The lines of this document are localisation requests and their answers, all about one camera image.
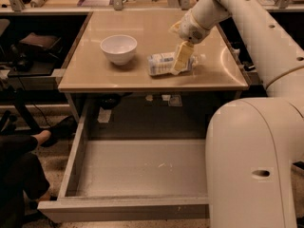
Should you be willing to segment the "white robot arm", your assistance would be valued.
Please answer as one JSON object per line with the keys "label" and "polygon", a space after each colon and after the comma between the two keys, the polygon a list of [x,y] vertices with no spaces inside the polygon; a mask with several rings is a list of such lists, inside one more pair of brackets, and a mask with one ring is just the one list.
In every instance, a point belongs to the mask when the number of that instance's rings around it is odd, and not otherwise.
{"label": "white robot arm", "polygon": [[229,102],[209,123],[210,228],[297,228],[291,168],[304,148],[303,50],[257,0],[199,0],[176,26],[198,44],[226,18],[267,94]]}

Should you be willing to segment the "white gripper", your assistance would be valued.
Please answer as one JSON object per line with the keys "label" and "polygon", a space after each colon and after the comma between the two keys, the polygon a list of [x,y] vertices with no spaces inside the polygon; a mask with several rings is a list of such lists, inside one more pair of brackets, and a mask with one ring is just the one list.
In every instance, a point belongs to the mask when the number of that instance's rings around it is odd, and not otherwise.
{"label": "white gripper", "polygon": [[178,34],[184,40],[184,42],[177,45],[172,72],[185,71],[194,53],[194,45],[201,43],[210,34],[210,30],[201,27],[192,11],[189,10],[178,22],[170,27],[169,31]]}

